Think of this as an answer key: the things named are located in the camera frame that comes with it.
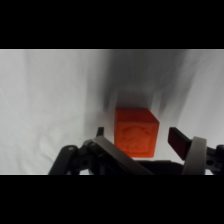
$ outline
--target orange block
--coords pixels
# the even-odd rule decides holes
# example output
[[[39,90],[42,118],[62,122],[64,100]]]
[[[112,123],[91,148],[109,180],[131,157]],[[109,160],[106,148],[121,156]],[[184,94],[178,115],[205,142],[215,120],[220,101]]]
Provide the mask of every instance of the orange block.
[[[116,109],[115,145],[130,157],[153,158],[159,121],[148,109]]]

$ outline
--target white backdrop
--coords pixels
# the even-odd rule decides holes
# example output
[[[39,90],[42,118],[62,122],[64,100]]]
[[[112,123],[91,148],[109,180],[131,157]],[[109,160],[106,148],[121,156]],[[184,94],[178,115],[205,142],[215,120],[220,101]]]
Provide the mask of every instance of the white backdrop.
[[[168,129],[224,142],[224,50],[0,50],[0,174],[47,174],[114,109],[147,107],[160,121],[154,159],[181,162]]]

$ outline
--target orange cube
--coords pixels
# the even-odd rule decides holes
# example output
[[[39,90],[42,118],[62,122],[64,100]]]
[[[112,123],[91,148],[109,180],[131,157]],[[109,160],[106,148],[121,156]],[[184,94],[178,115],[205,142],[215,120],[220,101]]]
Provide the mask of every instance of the orange cube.
[[[148,109],[116,109],[115,145],[130,157],[153,158],[159,121]]]

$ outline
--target white table surface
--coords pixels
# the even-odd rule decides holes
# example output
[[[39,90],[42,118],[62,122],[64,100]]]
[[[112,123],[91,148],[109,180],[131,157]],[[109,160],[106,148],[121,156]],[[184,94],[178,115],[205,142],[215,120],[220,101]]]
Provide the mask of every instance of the white table surface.
[[[224,142],[224,50],[0,50],[0,174],[47,174],[60,149],[81,146],[114,110],[160,121],[153,160],[181,162],[169,127]]]

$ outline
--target white surface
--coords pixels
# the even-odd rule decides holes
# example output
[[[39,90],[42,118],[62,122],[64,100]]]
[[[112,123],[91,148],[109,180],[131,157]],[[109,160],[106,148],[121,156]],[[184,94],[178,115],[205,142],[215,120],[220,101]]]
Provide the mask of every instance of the white surface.
[[[0,50],[0,174],[47,174],[60,149],[106,128],[114,109],[148,107],[154,159],[181,162],[168,129],[224,137],[224,50]]]

